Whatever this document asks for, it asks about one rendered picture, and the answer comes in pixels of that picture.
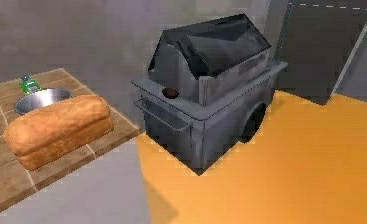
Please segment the dark grey room door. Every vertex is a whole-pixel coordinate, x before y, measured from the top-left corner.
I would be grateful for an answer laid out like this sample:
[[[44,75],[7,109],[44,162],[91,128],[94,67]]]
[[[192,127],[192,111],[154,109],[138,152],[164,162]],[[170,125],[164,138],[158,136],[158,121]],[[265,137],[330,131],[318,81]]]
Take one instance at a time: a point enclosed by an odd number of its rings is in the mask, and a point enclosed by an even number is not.
[[[281,91],[324,105],[363,28],[367,0],[289,0],[277,56]]]

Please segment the green bottle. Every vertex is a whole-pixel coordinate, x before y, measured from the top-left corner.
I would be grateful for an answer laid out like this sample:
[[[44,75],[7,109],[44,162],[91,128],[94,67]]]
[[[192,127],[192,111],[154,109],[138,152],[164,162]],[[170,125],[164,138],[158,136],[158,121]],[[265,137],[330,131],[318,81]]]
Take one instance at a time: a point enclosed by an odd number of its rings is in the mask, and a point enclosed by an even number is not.
[[[39,83],[30,76],[23,76],[19,86],[25,94],[32,94],[41,90]]]

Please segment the dark brown steak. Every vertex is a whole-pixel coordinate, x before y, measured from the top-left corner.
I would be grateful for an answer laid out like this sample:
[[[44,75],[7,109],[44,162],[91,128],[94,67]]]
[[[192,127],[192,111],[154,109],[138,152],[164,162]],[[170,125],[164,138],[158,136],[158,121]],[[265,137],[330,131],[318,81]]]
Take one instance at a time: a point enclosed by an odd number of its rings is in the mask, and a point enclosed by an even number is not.
[[[173,88],[166,87],[162,90],[162,94],[167,99],[176,99],[179,96],[179,92]]]

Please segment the brown tiled counter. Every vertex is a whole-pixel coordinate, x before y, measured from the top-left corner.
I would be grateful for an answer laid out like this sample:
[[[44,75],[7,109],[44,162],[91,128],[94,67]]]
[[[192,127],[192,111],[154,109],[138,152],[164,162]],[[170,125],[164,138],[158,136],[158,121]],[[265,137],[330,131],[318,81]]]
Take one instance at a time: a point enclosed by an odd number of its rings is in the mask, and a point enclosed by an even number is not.
[[[112,132],[36,171],[27,171],[3,140],[7,125],[18,117],[13,110],[13,104],[23,96],[19,82],[16,78],[0,83],[0,212],[140,134],[138,126],[116,109],[112,109]]]

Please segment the grey metal grill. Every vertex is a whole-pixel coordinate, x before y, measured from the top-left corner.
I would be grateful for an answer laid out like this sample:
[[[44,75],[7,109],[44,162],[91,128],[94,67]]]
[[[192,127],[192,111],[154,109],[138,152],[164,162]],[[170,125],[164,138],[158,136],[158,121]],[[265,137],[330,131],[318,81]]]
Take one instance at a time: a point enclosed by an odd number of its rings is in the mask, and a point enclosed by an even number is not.
[[[162,32],[140,93],[147,135],[196,174],[259,130],[285,63],[244,14]],[[166,87],[179,92],[167,99]]]

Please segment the brown bread loaf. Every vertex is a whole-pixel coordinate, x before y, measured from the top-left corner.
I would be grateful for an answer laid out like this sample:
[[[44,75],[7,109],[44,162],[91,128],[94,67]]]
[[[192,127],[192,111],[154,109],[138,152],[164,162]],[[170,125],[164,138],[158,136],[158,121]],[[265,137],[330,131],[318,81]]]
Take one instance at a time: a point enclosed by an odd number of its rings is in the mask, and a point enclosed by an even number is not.
[[[15,119],[3,139],[18,162],[34,171],[113,129],[108,103],[97,95],[80,95]]]

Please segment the silver metal bowl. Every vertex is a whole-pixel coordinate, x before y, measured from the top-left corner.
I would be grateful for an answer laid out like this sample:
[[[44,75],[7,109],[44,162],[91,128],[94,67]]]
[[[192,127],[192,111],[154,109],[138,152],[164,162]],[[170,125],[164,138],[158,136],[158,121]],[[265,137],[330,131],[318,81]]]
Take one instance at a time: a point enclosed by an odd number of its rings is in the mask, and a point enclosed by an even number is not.
[[[70,90],[64,88],[47,88],[20,98],[14,104],[14,111],[19,115],[25,115],[38,108],[46,107],[72,97],[73,95]]]

